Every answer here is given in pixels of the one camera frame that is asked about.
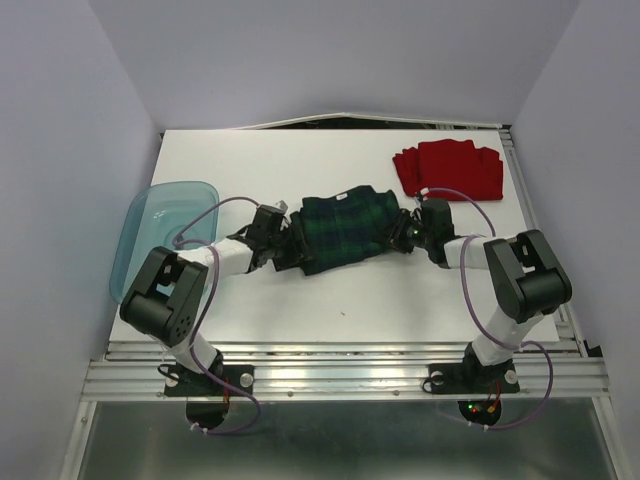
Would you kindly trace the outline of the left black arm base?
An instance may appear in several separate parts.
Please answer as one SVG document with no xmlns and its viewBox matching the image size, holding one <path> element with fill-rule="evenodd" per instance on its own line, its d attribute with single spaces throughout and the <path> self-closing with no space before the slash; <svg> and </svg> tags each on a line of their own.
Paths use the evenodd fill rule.
<svg viewBox="0 0 640 480">
<path fill-rule="evenodd" d="M 246 426 L 222 428 L 230 413 L 231 398 L 248 399 L 261 412 L 253 395 L 255 367 L 249 364 L 214 366 L 209 374 L 195 373 L 179 364 L 163 363 L 157 372 L 164 378 L 163 394 L 186 399 L 185 415 L 192 430 L 205 435 L 237 433 Z"/>
</svg>

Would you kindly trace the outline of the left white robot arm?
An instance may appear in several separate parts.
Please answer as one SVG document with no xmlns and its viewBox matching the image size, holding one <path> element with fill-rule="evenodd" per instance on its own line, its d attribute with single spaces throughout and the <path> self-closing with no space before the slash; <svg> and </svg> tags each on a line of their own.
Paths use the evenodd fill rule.
<svg viewBox="0 0 640 480">
<path fill-rule="evenodd" d="M 214 243 L 190 250 L 153 248 L 121 302 L 120 318 L 154 339 L 188 371 L 199 393 L 222 382 L 222 354 L 200 333 L 222 279 L 271 262 L 276 271 L 313 258 L 298 212 L 260 205 L 252 222 Z"/>
</svg>

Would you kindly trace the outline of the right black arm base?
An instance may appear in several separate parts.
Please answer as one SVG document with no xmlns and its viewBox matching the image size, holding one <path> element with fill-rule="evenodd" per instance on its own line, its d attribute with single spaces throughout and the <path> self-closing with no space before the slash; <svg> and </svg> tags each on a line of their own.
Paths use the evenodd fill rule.
<svg viewBox="0 0 640 480">
<path fill-rule="evenodd" d="M 502 396 L 520 392 L 512 359 L 484 366 L 469 343 L 461 360 L 431 363 L 421 389 L 433 395 L 462 395 L 461 419 L 472 426 L 495 427 L 502 415 Z"/>
</svg>

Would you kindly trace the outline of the green plaid skirt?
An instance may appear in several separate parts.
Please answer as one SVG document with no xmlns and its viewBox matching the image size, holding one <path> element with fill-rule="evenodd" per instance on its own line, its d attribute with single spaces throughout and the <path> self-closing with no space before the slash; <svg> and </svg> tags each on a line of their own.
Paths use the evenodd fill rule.
<svg viewBox="0 0 640 480">
<path fill-rule="evenodd" d="M 399 213 L 393 191 L 377 192 L 370 185 L 303 198 L 299 219 L 312 258 L 301 270 L 313 276 L 387 252 L 384 233 Z"/>
</svg>

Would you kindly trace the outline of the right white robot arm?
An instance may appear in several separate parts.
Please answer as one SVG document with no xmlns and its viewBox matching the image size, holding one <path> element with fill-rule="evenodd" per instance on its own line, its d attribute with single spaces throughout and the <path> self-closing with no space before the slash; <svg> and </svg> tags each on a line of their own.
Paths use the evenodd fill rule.
<svg viewBox="0 0 640 480">
<path fill-rule="evenodd" d="M 485 238 L 455 233 L 449 203 L 426 199 L 414 211 L 402 209 L 379 237 L 397 252 L 420 248 L 443 269 L 460 272 L 463 298 L 479 335 L 470 342 L 461 361 L 428 366 L 425 384 L 434 394 L 476 393 L 492 384 L 516 392 L 513 364 L 516 351 L 543 317 L 572 298 L 568 275 L 546 240 L 536 229 L 514 237 Z M 467 285 L 469 269 L 489 273 L 497 307 L 487 324 L 473 310 Z"/>
</svg>

